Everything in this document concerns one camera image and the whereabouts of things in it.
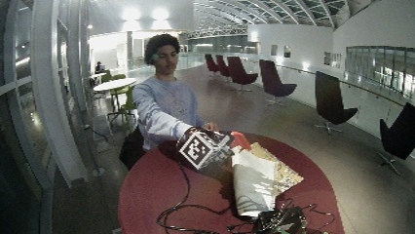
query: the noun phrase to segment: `ceiling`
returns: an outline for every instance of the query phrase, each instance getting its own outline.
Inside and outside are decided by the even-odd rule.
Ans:
[[[264,23],[336,29],[378,1],[382,0],[88,0],[90,34],[125,31],[122,15],[126,10],[137,10],[137,19],[131,21],[139,24],[135,28],[151,29],[149,24],[154,19],[150,13],[158,8],[169,10],[169,28],[186,34],[239,33],[227,30],[241,30],[243,34],[248,24]]]
[[[194,30],[286,23],[338,28],[379,0],[194,0]]]

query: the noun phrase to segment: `shiny floor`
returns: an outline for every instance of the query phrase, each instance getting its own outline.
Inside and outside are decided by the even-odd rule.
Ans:
[[[142,69],[129,77],[137,77],[139,82],[151,74],[150,69]],[[222,130],[254,133],[287,143],[316,163],[332,183],[344,233],[415,233],[413,169],[396,161],[399,176],[380,166],[376,152],[384,151],[378,138],[348,124],[336,126],[343,133],[328,135],[324,129],[314,127],[323,124],[323,119],[312,107],[290,98],[283,98],[286,107],[268,105],[266,99],[271,97],[255,85],[245,87],[252,92],[231,91],[239,86],[214,76],[205,65],[177,71],[177,77],[190,83],[206,121],[217,122]],[[121,117],[111,125],[105,121],[105,113],[111,110],[109,98],[94,100],[92,105],[85,117],[92,127],[82,133],[85,148],[90,145],[82,158],[90,177],[69,189],[57,172],[54,234],[121,233],[117,205],[127,170],[118,154],[129,129]],[[108,135],[108,141],[93,131]]]

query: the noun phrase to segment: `red table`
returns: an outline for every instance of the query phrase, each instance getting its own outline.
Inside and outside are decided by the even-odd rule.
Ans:
[[[259,142],[298,173],[303,181],[278,196],[278,203],[291,198],[294,205],[316,204],[320,212],[335,215],[335,221],[322,231],[344,233],[338,213],[338,200],[331,184],[315,163],[284,143],[254,134],[245,134],[250,143]],[[178,162],[174,160],[174,144],[166,142],[149,151],[135,163],[125,179],[118,205],[118,217],[123,234],[166,233],[157,217],[174,206],[186,194],[186,182]],[[183,167],[189,177],[189,205],[199,205],[221,212],[210,213],[193,207],[169,215],[167,224],[185,228],[229,233],[227,226],[243,223],[235,212],[231,164],[209,166],[202,171]],[[319,229],[332,218],[328,215],[303,211],[307,231]],[[169,233],[183,233],[169,230]]]

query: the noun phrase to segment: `glass wall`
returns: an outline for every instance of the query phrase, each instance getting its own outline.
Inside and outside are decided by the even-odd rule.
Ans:
[[[40,233],[41,199],[46,183],[42,176],[46,175],[45,167],[50,158],[45,154],[48,144],[30,88],[30,3],[9,0],[0,4],[1,233]]]
[[[256,54],[256,43],[246,35],[206,37],[187,40],[190,52]]]
[[[403,47],[348,47],[347,77],[358,77],[396,92],[413,96],[415,49]]]

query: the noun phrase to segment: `wire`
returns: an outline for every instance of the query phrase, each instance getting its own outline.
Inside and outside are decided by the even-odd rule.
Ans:
[[[157,220],[155,220],[155,223],[165,227],[165,230],[166,230],[166,233],[169,233],[169,229],[170,230],[177,230],[177,231],[186,231],[186,232],[193,232],[194,234],[219,234],[218,232],[214,232],[214,231],[207,231],[207,230],[201,230],[201,229],[191,229],[191,228],[183,228],[183,227],[177,227],[177,226],[173,226],[173,225],[167,225],[167,217],[169,215],[173,213],[173,212],[177,212],[179,209],[182,208],[187,208],[187,207],[194,207],[194,208],[198,208],[198,209],[203,209],[217,215],[221,215],[227,209],[222,210],[221,212],[217,212],[214,210],[211,210],[210,208],[207,207],[203,207],[203,206],[199,206],[199,205],[183,205],[187,197],[189,197],[189,193],[190,193],[190,180],[189,180],[189,177],[185,173],[185,170],[182,168],[182,164],[179,163],[179,169],[181,169],[181,173],[182,173],[182,176],[183,176],[183,179],[185,179],[185,183],[186,183],[186,193],[183,195],[183,198],[181,199],[181,201],[173,206],[170,207],[169,209],[166,209],[163,212],[159,213],[158,217],[157,217]]]

